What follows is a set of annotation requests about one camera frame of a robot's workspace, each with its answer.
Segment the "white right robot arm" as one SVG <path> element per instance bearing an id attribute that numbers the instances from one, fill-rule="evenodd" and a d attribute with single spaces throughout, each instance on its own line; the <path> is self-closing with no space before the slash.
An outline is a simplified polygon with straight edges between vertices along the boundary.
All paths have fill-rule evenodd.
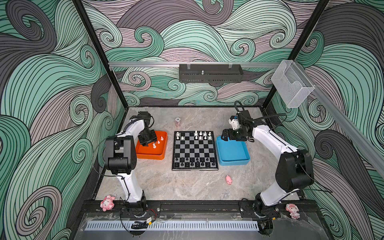
<path id="1" fill-rule="evenodd" d="M 268 126 L 240 126 L 238 129 L 224 129 L 223 141 L 257 140 L 278 160 L 275 181 L 266 190 L 257 194 L 255 210 L 262 212 L 277 205 L 288 195 L 302 190 L 315 181 L 312 156 L 307 150 L 300 150 L 277 134 Z"/>

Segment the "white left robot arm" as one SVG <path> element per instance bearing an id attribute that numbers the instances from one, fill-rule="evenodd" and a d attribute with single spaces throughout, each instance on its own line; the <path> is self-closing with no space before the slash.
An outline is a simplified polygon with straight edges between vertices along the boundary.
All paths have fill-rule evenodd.
<path id="1" fill-rule="evenodd" d="M 136 143 L 142 141 L 141 145 L 147 147 L 157 141 L 156 133 L 151 129 L 153 121 L 153 117 L 133 116 L 120 133 L 108 137 L 105 142 L 105 166 L 119 180 L 127 209 L 147 210 L 146 196 L 135 172 Z"/>

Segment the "orange plastic tray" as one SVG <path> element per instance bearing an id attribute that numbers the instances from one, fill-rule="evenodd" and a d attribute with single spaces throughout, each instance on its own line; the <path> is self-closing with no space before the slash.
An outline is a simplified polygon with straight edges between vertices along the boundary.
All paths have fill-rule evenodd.
<path id="1" fill-rule="evenodd" d="M 156 131 L 156 135 L 158 140 L 155 143 L 157 146 L 155 149 L 153 148 L 153 143 L 144 147 L 138 141 L 136 144 L 136 154 L 138 159 L 163 160 L 165 158 L 168 134 L 164 131 Z"/>

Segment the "blue plastic tray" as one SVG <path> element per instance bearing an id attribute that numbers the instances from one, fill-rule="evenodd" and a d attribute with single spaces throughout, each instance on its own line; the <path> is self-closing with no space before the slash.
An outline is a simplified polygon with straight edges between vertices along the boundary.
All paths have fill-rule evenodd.
<path id="1" fill-rule="evenodd" d="M 247 165 L 251 160 L 245 142 L 235 140 L 224 141 L 219 136 L 216 139 L 216 145 L 221 166 Z"/>

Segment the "pink checkered small cup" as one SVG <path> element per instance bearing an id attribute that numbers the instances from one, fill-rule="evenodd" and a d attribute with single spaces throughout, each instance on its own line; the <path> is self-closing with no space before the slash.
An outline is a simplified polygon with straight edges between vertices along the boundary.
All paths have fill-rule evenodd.
<path id="1" fill-rule="evenodd" d="M 179 117 L 175 118 L 175 125 L 177 128 L 179 128 L 181 126 L 181 118 L 179 118 Z"/>

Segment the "small pink pig toy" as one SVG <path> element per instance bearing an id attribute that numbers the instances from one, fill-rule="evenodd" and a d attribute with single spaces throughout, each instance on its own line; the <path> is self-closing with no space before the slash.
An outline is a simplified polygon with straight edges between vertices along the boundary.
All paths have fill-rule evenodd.
<path id="1" fill-rule="evenodd" d="M 228 185 L 231 185 L 231 184 L 233 183 L 232 178 L 231 178 L 230 176 L 228 176 L 228 175 L 225 177 L 225 180 L 226 180 L 226 183 L 227 183 Z"/>

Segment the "black and silver chessboard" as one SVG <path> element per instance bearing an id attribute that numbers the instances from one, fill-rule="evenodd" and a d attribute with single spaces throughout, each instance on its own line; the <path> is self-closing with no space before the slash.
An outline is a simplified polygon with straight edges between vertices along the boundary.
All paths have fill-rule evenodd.
<path id="1" fill-rule="evenodd" d="M 218 155 L 214 133 L 211 131 L 179 131 L 180 139 L 174 132 L 172 170 L 173 171 L 217 171 Z"/>

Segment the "pink doll figure left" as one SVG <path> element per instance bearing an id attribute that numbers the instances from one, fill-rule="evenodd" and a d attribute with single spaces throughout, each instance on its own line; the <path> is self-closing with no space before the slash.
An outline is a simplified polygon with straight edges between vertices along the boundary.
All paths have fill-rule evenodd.
<path id="1" fill-rule="evenodd" d="M 100 207 L 104 212 L 112 210 L 115 206 L 114 200 L 116 197 L 108 195 L 104 198 L 104 200 L 101 202 Z"/>

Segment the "pink doll figure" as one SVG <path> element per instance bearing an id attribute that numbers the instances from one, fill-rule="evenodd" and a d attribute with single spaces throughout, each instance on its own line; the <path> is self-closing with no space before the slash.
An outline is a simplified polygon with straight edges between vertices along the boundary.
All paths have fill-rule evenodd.
<path id="1" fill-rule="evenodd" d="M 104 198 L 104 200 L 101 202 L 100 207 L 104 212 L 112 210 L 115 206 L 114 200 L 116 197 L 108 195 Z"/>
<path id="2" fill-rule="evenodd" d="M 286 204 L 286 211 L 290 213 L 292 219 L 300 218 L 300 210 L 295 204 Z"/>

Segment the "pink doll figure right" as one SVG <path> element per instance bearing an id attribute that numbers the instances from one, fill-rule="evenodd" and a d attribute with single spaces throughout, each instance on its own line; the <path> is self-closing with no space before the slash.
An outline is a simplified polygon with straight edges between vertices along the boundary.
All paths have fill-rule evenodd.
<path id="1" fill-rule="evenodd" d="M 300 218 L 300 210 L 295 204 L 286 204 L 286 211 L 290 213 L 292 219 Z"/>

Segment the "black perforated wall shelf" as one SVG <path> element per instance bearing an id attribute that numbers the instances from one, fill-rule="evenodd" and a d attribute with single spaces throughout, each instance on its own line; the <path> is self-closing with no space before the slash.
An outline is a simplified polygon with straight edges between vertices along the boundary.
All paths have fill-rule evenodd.
<path id="1" fill-rule="evenodd" d="M 179 65 L 179 80 L 182 83 L 240 83 L 243 76 L 241 65 Z"/>

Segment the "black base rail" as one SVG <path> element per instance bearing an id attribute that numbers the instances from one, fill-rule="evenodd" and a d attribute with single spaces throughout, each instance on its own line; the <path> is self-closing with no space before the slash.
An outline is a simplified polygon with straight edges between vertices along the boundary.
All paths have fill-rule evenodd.
<path id="1" fill-rule="evenodd" d="M 115 200 L 114 208 L 103 212 L 100 201 L 85 201 L 81 207 L 79 217 L 85 214 L 123 214 L 124 218 L 140 218 L 143 214 L 150 214 L 157 218 L 167 218 L 176 214 L 234 214 L 241 218 L 272 219 L 281 215 L 288 215 L 286 204 L 292 203 L 299 208 L 299 213 L 309 213 L 317 211 L 318 205 L 311 200 L 282 201 L 274 207 L 265 207 L 262 211 L 257 211 L 256 202 L 252 200 L 231 200 L 231 201 L 172 201 L 158 200 L 145 201 L 143 204 L 128 203 Z"/>

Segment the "clear acrylic wall box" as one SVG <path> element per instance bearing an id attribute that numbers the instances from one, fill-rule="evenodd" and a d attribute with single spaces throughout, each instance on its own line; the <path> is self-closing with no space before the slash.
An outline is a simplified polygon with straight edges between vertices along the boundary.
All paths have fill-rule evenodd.
<path id="1" fill-rule="evenodd" d="M 293 60 L 283 60 L 271 80 L 289 109 L 298 108 L 315 89 L 305 69 Z"/>

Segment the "aluminium rail on wall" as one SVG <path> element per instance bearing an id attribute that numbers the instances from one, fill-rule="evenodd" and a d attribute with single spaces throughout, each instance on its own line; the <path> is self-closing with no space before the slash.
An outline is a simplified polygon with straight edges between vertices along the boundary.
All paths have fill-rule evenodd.
<path id="1" fill-rule="evenodd" d="M 154 61 L 128 61 L 108 62 L 110 68 L 177 68 L 179 65 L 241 65 L 243 68 L 277 68 L 280 62 L 154 62 Z"/>

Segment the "black enclosure corner post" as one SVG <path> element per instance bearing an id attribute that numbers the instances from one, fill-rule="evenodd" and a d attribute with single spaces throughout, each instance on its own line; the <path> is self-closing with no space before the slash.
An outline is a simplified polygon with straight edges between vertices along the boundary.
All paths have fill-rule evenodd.
<path id="1" fill-rule="evenodd" d="M 300 50 L 302 49 L 302 47 L 305 45 L 308 38 L 310 37 L 312 31 L 314 30 L 317 22 L 319 21 L 328 3 L 329 3 L 329 0 L 321 0 L 318 2 L 311 17 L 308 19 L 303 32 L 301 33 L 298 41 L 296 42 L 293 50 L 291 51 L 288 57 L 288 60 L 295 60 L 297 58 Z"/>

